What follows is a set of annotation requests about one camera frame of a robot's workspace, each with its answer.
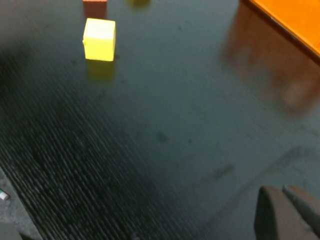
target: orange surface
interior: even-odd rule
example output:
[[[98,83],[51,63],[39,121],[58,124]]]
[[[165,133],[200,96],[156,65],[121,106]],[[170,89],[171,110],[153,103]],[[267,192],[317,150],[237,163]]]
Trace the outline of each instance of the orange surface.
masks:
[[[320,57],[320,0],[250,0]]]

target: blurry yellow object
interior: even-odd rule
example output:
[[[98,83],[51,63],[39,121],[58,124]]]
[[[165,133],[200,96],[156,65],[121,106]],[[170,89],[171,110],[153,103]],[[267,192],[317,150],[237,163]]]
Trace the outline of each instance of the blurry yellow object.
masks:
[[[112,62],[115,57],[116,22],[88,18],[83,34],[83,46],[86,59]]]
[[[133,8],[143,8],[150,5],[151,0],[127,0]]]

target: gray object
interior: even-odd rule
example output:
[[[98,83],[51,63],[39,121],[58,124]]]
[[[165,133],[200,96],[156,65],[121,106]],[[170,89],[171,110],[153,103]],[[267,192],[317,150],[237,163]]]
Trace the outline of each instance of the gray object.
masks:
[[[13,188],[11,182],[4,174],[0,167],[0,188],[3,189],[10,198],[6,201],[0,201],[0,223],[13,225],[17,231],[23,235],[23,239],[33,239],[39,240],[41,236],[28,215],[24,205],[20,201],[15,189]],[[0,231],[0,240],[7,238],[2,238],[3,233]]]

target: yellow cube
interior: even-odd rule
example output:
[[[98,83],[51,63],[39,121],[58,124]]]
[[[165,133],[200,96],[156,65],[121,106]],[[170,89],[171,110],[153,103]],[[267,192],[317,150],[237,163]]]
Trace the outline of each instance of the yellow cube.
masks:
[[[116,22],[88,18],[82,42],[86,59],[112,62],[115,57]]]

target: wooden block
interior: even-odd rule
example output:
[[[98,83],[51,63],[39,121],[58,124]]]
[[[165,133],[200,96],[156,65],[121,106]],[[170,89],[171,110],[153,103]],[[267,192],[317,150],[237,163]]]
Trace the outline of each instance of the wooden block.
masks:
[[[83,46],[87,60],[112,62],[116,47],[116,22],[88,18],[86,20]]]
[[[83,11],[87,19],[107,19],[107,1],[84,1]]]

